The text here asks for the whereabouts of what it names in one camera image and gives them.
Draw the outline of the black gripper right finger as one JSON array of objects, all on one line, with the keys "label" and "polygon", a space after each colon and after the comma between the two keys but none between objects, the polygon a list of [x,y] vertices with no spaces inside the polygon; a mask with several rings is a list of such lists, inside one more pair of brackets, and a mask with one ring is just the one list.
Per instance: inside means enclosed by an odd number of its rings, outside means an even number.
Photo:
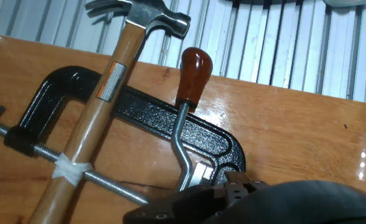
[{"label": "black gripper right finger", "polygon": [[242,172],[226,172],[227,182],[224,184],[226,206],[231,206],[248,194],[269,187],[266,182],[250,180]]}]

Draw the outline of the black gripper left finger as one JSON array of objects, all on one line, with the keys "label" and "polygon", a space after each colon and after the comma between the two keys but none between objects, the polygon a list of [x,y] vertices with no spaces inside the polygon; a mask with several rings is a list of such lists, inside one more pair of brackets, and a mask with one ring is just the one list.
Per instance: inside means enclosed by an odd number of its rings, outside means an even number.
[{"label": "black gripper left finger", "polygon": [[123,224],[202,223],[226,204],[223,187],[196,185],[126,213]]}]

